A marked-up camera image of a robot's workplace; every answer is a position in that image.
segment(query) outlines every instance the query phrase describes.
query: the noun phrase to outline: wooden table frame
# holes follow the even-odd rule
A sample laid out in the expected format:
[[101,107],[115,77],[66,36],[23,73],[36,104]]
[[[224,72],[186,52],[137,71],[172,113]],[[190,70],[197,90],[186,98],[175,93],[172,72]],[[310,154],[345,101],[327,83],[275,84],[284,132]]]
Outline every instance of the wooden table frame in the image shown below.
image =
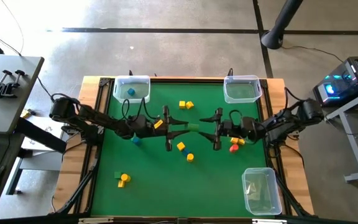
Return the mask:
[[[114,77],[84,77],[83,84],[80,91],[79,100],[82,104],[94,105],[94,108],[100,112],[107,112],[107,103],[111,97],[112,86],[110,79]],[[223,82],[223,78],[206,78],[206,77],[151,77],[152,79],[164,79],[169,82],[181,79],[189,80],[189,82],[199,81],[216,81]],[[282,79],[266,79],[260,80],[262,88],[264,88],[264,97],[258,101],[261,115],[264,119],[278,113],[285,106],[284,81]],[[71,147],[80,142],[80,137],[76,136],[68,142],[67,147]],[[286,144],[298,149],[296,141],[291,139],[286,141]],[[83,178],[84,174],[93,164],[98,147],[81,145],[64,155],[62,168],[59,174],[58,183],[56,186],[53,204],[56,208],[62,207],[70,198],[72,193],[78,186],[78,183]],[[271,153],[278,153],[279,149],[271,150]],[[282,177],[284,183],[291,190],[294,197],[299,201],[302,207],[309,213],[313,214],[313,206],[309,195],[308,185],[305,177],[305,172],[302,166],[302,161],[295,152],[282,147],[282,151],[277,159],[273,160],[274,166]],[[70,210],[70,213],[89,212],[91,203],[93,201],[93,189],[95,185],[96,176],[88,183],[83,191],[82,197],[79,198],[75,206]],[[290,215],[292,210],[289,203],[281,195],[283,204],[283,213]]]

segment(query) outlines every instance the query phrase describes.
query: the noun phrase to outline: plastic container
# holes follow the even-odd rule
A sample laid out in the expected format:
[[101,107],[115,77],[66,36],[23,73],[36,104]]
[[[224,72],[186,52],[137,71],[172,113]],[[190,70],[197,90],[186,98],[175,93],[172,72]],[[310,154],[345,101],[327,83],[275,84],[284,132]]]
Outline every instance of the plastic container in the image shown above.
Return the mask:
[[[132,88],[135,94],[131,96],[128,90]],[[150,101],[150,77],[147,75],[123,75],[118,76],[114,81],[113,97],[123,103],[125,99],[129,103],[140,103],[142,98],[146,103]]]
[[242,175],[246,209],[253,215],[282,212],[276,176],[271,168],[248,168]]
[[262,96],[256,75],[226,76],[223,92],[226,103],[253,103]]

